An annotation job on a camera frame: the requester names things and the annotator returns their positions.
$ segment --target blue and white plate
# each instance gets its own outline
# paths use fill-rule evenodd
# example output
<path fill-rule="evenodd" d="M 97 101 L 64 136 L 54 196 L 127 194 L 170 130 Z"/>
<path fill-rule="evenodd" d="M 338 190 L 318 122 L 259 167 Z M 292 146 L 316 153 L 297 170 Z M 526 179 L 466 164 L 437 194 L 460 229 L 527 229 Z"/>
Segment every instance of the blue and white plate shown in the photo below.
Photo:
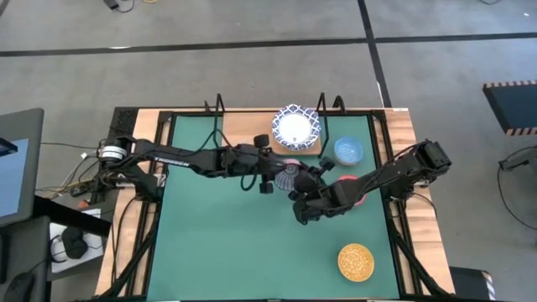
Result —
<path fill-rule="evenodd" d="M 278 143 L 289 150 L 311 148 L 321 134 L 319 115 L 307 107 L 287 105 L 274 116 L 272 134 Z"/>

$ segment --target wooden table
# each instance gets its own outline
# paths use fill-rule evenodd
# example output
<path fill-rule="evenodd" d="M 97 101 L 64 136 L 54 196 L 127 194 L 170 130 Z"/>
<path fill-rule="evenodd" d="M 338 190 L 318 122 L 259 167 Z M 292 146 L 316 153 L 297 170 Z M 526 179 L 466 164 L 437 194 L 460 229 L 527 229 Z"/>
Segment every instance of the wooden table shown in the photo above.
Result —
<path fill-rule="evenodd" d="M 139 109 L 138 115 L 135 120 L 133 136 L 135 138 L 146 138 L 153 141 L 155 138 L 155 133 L 157 131 L 157 124 L 159 119 L 159 113 L 161 111 L 173 111 L 173 112 L 200 112 L 203 109 L 201 108 L 181 108 L 181 109 Z M 278 110 L 276 108 L 249 108 L 249 109 L 239 109 L 241 111 L 257 111 L 257 110 Z M 410 120 L 410 114 L 406 108 L 389 108 L 384 109 L 388 124 L 389 136 L 391 139 L 391 145 L 394 153 L 396 154 L 403 148 L 410 146 L 411 144 L 416 143 L 416 138 L 414 135 L 414 129 L 412 127 L 412 122 Z M 224 120 L 226 120 L 226 115 L 232 113 L 224 113 Z M 386 150 L 383 143 L 383 135 L 380 130 L 379 122 L 378 127 L 375 127 L 377 130 L 377 140 L 381 153 L 382 161 L 385 161 L 387 158 Z M 232 131 L 237 131 L 235 129 L 240 129 L 244 127 L 234 128 L 230 121 L 224 122 L 226 127 L 222 130 L 224 134 L 230 138 L 235 138 L 238 141 L 243 140 L 243 133 L 229 133 Z M 161 139 L 161 143 L 165 144 L 167 141 L 167 133 L 169 129 L 169 122 L 164 124 L 164 131 Z M 143 169 L 149 168 L 149 163 L 141 163 L 140 166 Z M 418 189 L 415 190 L 416 193 L 420 193 L 428 198 L 430 198 L 430 192 L 427 189 Z M 125 212 L 125 217 L 123 218 L 123 225 L 121 233 L 117 233 L 117 226 L 119 224 L 119 219 L 123 210 L 125 209 L 127 203 L 134 197 L 134 189 L 124 189 L 121 190 L 117 198 L 116 210 L 113 217 L 113 226 L 116 234 L 116 238 L 120 237 L 119 248 L 117 251 L 117 275 L 119 275 L 123 268 L 127 265 L 131 256 L 133 254 L 134 240 L 136 237 L 136 232 L 138 228 L 138 221 L 140 217 L 140 209 L 142 204 L 140 202 L 134 202 Z M 152 208 L 149 209 L 149 213 L 154 211 L 154 205 L 151 205 Z M 395 207 L 392 207 L 394 214 L 397 214 Z M 432 206 L 425 200 L 420 199 L 419 197 L 412 197 L 408 200 L 406 216 L 408 217 L 410 234 L 412 237 L 412 242 L 414 246 L 414 253 L 416 257 L 421 261 L 423 266 L 429 272 L 429 274 L 436 280 L 436 282 L 446 291 L 454 293 L 453 283 L 451 281 L 450 270 L 446 260 L 446 254 L 444 252 L 444 246 L 442 244 L 442 238 L 440 235 L 440 230 L 438 228 L 438 223 L 436 222 L 435 211 Z M 146 221 L 145 231 L 149 229 L 153 215 L 149 214 Z M 134 284 L 134 294 L 141 294 L 143 287 L 143 276 L 145 274 L 145 264 L 147 255 L 145 255 L 138 265 L 138 272 L 136 274 L 136 281 Z M 413 294 L 413 284 L 412 278 L 410 275 L 409 265 L 406 258 L 402 253 L 399 253 L 399 258 L 402 264 L 402 271 L 404 277 L 404 284 L 406 292 L 408 294 Z M 108 237 L 107 249 L 104 254 L 102 261 L 101 273 L 96 287 L 96 294 L 101 294 L 106 291 L 111 285 L 112 277 L 112 236 Z"/>

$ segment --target computer screen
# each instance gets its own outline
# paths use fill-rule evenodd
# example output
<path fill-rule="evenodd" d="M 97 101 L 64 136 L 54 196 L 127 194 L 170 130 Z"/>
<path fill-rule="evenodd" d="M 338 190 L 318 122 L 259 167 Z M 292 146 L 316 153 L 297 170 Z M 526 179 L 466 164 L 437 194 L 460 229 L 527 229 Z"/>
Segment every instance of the computer screen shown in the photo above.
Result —
<path fill-rule="evenodd" d="M 18 212 L 23 186 L 24 166 L 28 152 L 28 139 L 12 141 L 18 152 L 0 157 L 0 217 Z"/>

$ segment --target plate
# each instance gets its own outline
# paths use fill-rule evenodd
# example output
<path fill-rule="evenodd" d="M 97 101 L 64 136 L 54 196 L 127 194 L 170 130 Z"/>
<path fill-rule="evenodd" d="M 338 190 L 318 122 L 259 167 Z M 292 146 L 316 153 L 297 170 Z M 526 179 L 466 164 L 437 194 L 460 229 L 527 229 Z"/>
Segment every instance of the plate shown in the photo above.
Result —
<path fill-rule="evenodd" d="M 289 150 L 311 148 L 321 134 L 319 114 L 308 107 L 290 104 L 274 116 L 272 134 L 279 144 Z"/>
<path fill-rule="evenodd" d="M 286 159 L 285 170 L 276 174 L 274 184 L 280 190 L 292 191 L 295 189 L 295 177 L 299 174 L 300 161 L 296 159 Z"/>

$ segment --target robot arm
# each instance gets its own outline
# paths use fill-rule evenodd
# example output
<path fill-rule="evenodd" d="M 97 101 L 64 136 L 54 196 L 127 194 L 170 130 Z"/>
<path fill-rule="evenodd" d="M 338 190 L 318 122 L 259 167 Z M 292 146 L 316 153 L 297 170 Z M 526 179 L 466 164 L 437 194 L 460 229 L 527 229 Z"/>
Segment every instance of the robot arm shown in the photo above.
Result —
<path fill-rule="evenodd" d="M 137 195 L 146 200 L 160 200 L 162 192 L 157 178 L 146 174 L 138 163 L 148 160 L 191 169 L 208 178 L 262 175 L 261 193 L 272 193 L 270 180 L 285 169 L 286 164 L 277 160 L 269 138 L 257 136 L 254 144 L 238 144 L 235 147 L 199 149 L 196 151 L 162 146 L 147 139 L 116 138 L 100 152 L 102 168 L 111 173 L 121 173 L 134 183 Z"/>
<path fill-rule="evenodd" d="M 392 197 L 408 198 L 416 182 L 424 180 L 429 184 L 451 166 L 442 147 L 429 140 L 405 151 L 408 152 L 357 180 L 340 180 L 331 185 L 316 181 L 318 185 L 311 185 L 311 177 L 302 171 L 295 179 L 295 192 L 289 194 L 295 201 L 296 220 L 306 225 L 322 216 L 343 215 L 357 200 L 378 188 L 386 188 Z"/>

